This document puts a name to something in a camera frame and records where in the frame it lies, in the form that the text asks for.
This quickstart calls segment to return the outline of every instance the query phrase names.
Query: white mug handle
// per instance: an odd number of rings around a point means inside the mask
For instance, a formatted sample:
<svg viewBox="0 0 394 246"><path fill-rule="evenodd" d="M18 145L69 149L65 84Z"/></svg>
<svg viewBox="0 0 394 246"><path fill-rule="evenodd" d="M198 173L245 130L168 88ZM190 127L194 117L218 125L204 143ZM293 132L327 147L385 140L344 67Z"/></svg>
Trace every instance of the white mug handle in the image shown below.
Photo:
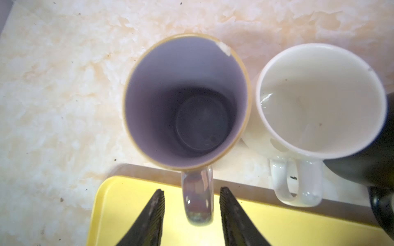
<svg viewBox="0 0 394 246"><path fill-rule="evenodd" d="M287 161L269 160L276 196L284 204L296 207L313 207L322 201L323 161L296 159L298 193L293 196L287 185Z"/></svg>

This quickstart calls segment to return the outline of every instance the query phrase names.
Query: yellow tray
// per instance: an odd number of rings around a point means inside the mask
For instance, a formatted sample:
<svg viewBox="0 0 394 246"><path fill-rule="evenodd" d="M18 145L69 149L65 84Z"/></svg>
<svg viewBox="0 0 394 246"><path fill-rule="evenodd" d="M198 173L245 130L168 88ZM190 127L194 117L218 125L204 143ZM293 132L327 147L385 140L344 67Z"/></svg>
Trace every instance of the yellow tray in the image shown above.
<svg viewBox="0 0 394 246"><path fill-rule="evenodd" d="M87 245L116 245L156 189L162 189L165 196L161 245L225 245L218 195L215 195L214 222L209 226L195 227L187 222L180 187L124 176L111 177L99 187ZM394 245L381 228L264 203L238 201L272 246Z"/></svg>

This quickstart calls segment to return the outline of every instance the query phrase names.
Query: black mug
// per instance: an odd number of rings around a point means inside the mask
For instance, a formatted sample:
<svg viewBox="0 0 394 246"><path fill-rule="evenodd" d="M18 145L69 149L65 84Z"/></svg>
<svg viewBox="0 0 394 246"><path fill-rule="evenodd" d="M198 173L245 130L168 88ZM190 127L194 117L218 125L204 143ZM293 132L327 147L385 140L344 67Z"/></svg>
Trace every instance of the black mug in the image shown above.
<svg viewBox="0 0 394 246"><path fill-rule="evenodd" d="M376 220L394 240L394 93L387 95L387 102L385 125L373 143L354 155L324 163L342 178L369 186Z"/></svg>

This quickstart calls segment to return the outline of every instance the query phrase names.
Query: beige marble tabletop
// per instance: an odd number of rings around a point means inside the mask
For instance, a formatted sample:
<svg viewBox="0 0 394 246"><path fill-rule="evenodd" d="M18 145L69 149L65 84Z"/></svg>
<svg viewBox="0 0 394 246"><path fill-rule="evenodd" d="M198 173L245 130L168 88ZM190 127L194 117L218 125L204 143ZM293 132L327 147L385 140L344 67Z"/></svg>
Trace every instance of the beige marble tabletop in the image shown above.
<svg viewBox="0 0 394 246"><path fill-rule="evenodd" d="M126 78L155 42L218 37L251 78L287 47L330 43L394 91L393 13L390 0L16 0L0 37L0 245L84 245L107 174L119 163L158 168L132 146L121 114ZM272 188L267 160L243 142L214 177ZM364 186L328 169L324 198L368 206Z"/></svg>

